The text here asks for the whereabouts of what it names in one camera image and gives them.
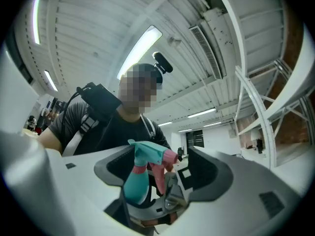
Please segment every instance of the linear light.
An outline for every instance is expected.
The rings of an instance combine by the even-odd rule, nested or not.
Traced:
[[[125,59],[122,67],[120,68],[117,79],[120,80],[127,70],[133,65],[139,62],[139,60],[145,55],[145,53],[153,46],[153,44],[162,36],[160,32],[154,26],[150,26],[139,38],[137,43],[133,46],[132,50]]]
[[[38,5],[39,0],[34,0],[34,7],[33,7],[33,32],[34,32],[34,40],[36,44],[40,44],[39,42],[39,34],[38,34]]]
[[[172,123],[172,122],[169,121],[169,122],[166,122],[166,123],[159,124],[159,126],[161,127],[161,126],[168,125],[168,124],[171,124],[171,123]]]
[[[206,111],[203,111],[203,112],[200,112],[200,113],[197,113],[197,114],[193,114],[191,116],[188,116],[188,118],[192,118],[192,117],[196,117],[196,116],[200,116],[200,115],[204,115],[204,114],[207,114],[207,113],[211,113],[213,111],[216,111],[215,108],[211,108],[211,109],[208,109]]]
[[[209,126],[213,126],[213,125],[217,125],[217,124],[221,124],[221,122],[215,122],[215,123],[211,123],[211,124],[208,124],[208,125],[204,125],[204,127],[209,127]]]
[[[53,89],[58,92],[58,89],[56,88],[53,80],[51,79],[49,72],[45,70],[45,74],[46,74],[47,79],[49,80],[51,86],[53,87]]]
[[[191,131],[192,129],[180,130],[179,132]]]

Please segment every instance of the teal spray bottle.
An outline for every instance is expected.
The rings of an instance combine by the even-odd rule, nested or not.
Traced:
[[[147,164],[149,163],[161,194],[164,194],[164,168],[167,164],[175,164],[178,154],[172,150],[148,141],[135,142],[128,140],[134,145],[134,167],[124,184],[125,197],[128,203],[141,204],[144,202],[149,191],[149,175]]]

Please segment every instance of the neck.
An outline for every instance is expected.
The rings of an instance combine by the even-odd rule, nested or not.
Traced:
[[[140,119],[140,115],[141,113],[136,113],[136,114],[132,114],[132,113],[129,113],[127,112],[123,105],[120,105],[118,108],[117,108],[117,112],[118,114],[120,115],[121,118],[123,118],[125,121],[128,121],[128,122],[136,122]]]

